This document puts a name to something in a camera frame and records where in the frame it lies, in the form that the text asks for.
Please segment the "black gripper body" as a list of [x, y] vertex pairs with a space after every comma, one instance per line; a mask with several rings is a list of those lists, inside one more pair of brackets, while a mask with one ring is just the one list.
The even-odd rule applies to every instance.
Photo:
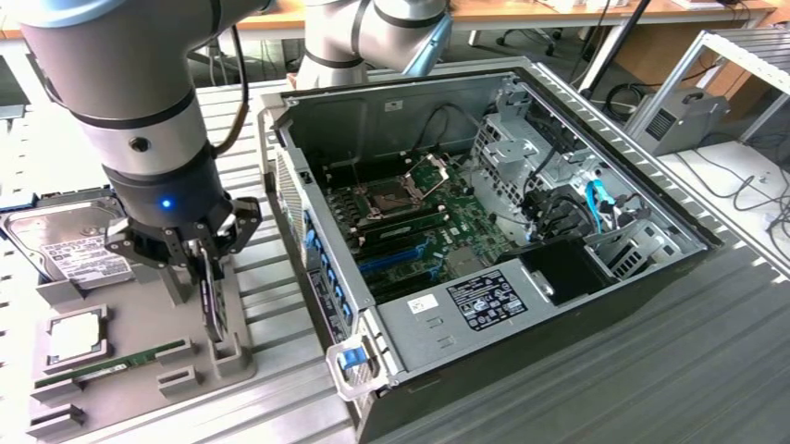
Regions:
[[110, 167], [104, 172], [127, 215], [152, 231], [178, 230], [191, 240], [199, 226], [216, 230], [230, 217], [234, 205], [208, 154], [160, 175], [132, 177]]

